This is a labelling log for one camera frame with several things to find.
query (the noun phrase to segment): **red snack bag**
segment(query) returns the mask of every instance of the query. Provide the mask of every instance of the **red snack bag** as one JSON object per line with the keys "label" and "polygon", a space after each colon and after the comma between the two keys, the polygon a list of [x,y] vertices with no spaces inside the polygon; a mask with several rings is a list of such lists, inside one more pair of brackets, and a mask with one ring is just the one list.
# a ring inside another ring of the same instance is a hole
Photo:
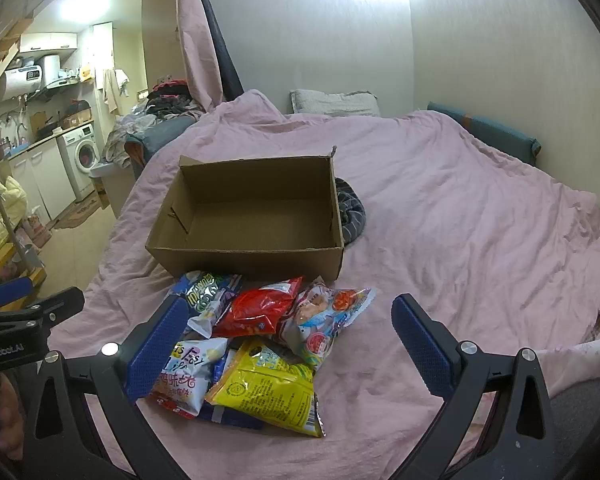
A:
{"label": "red snack bag", "polygon": [[273,283],[238,294],[216,324],[213,337],[275,334],[278,321],[294,304],[302,278]]}

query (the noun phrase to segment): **cardboard box on shelf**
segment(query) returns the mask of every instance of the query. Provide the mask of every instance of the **cardboard box on shelf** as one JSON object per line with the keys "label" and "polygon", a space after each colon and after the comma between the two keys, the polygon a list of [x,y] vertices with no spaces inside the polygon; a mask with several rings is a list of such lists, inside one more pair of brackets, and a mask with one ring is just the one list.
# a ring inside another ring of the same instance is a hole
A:
{"label": "cardboard box on shelf", "polygon": [[210,270],[335,280],[344,241],[333,159],[181,156],[146,248],[175,277]]}
{"label": "cardboard box on shelf", "polygon": [[74,126],[87,121],[91,121],[91,108],[81,110],[73,115],[65,117],[62,119],[61,126],[63,130],[68,130],[69,128],[73,128]]}

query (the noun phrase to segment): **white snack bag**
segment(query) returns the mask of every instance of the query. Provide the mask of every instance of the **white snack bag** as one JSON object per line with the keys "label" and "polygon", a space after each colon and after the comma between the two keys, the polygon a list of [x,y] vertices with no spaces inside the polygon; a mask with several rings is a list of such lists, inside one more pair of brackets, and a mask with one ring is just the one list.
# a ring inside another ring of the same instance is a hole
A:
{"label": "white snack bag", "polygon": [[197,416],[211,384],[211,365],[224,355],[228,342],[215,337],[176,343],[150,395],[174,412]]}

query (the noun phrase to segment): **snack bag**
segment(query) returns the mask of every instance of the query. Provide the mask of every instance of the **snack bag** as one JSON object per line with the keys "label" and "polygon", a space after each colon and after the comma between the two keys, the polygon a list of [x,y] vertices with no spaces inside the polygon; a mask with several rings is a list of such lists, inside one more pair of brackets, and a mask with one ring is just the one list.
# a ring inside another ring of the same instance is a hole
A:
{"label": "snack bag", "polygon": [[214,337],[275,334],[280,317],[294,304],[302,278],[247,290],[236,296],[213,330]]}
{"label": "snack bag", "polygon": [[259,337],[242,344],[205,400],[280,428],[324,436],[313,371],[305,364],[287,364]]}
{"label": "snack bag", "polygon": [[196,332],[209,339],[216,321],[224,314],[229,301],[240,289],[240,274],[212,274],[202,270],[187,272],[171,292],[189,303],[188,332]]}
{"label": "snack bag", "polygon": [[197,416],[211,384],[211,365],[227,343],[224,337],[176,343],[149,396],[185,418]]}
{"label": "snack bag", "polygon": [[338,332],[353,323],[375,296],[374,288],[333,290],[317,278],[280,321],[278,339],[317,370]]}
{"label": "snack bag", "polygon": [[[227,369],[235,358],[236,352],[232,348],[228,348],[222,358],[214,364],[214,376],[213,382],[217,383],[224,370]],[[212,406],[208,402],[202,404],[198,418],[204,420],[210,420],[218,424],[224,424],[226,426],[235,426],[237,428],[248,428],[249,430],[261,430],[264,426],[264,422],[255,418],[254,416],[247,415],[246,413],[239,412],[233,408],[226,408],[224,406]]]}

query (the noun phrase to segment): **pink duvet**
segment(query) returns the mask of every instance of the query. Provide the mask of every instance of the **pink duvet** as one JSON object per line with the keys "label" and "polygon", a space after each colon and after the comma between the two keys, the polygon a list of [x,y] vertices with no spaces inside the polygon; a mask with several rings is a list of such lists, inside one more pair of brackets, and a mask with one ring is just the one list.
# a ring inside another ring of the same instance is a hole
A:
{"label": "pink duvet", "polygon": [[[375,286],[315,387],[327,437],[254,433],[142,412],[193,479],[387,478],[440,406],[390,322],[410,292],[434,319],[485,351],[579,343],[600,306],[600,208],[540,170],[487,147],[452,119],[284,116],[257,91],[220,105],[152,158],[111,234],[84,311],[49,346],[97,352],[147,320],[173,278],[144,249],[180,155],[202,161],[328,154],[365,205],[363,235],[344,255],[340,287]],[[96,422],[102,414],[96,410]],[[102,430],[115,463],[123,458]]]}

